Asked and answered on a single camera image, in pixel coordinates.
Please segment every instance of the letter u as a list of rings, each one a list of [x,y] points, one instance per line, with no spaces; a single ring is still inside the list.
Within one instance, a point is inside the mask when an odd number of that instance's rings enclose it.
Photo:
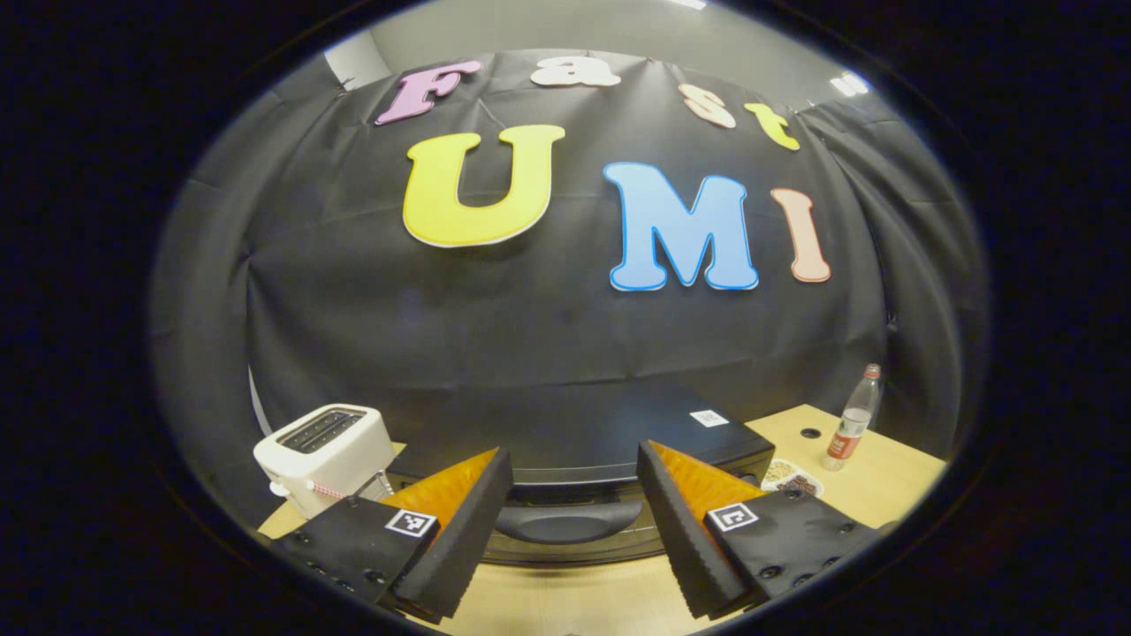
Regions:
[[[499,134],[513,146],[510,191],[499,203],[467,207],[459,203],[464,155],[478,146],[474,132],[425,139],[408,148],[413,171],[405,191],[408,233],[439,248],[499,243],[529,230],[550,205],[550,160],[558,126],[516,126]]]

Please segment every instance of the wooden table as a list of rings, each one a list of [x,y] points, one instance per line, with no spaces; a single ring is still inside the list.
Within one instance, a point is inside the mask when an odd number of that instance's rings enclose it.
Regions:
[[[820,458],[838,422],[836,415],[802,405],[745,426],[774,442],[776,457],[820,480],[822,499],[846,515],[872,527],[903,518],[938,479],[943,462],[867,431],[845,467],[828,472]],[[821,436],[803,437],[806,428]],[[304,521],[285,502],[259,531],[274,539]],[[454,636],[682,636],[729,618],[691,618],[667,557],[658,556],[554,569],[480,564],[456,616],[439,629]]]

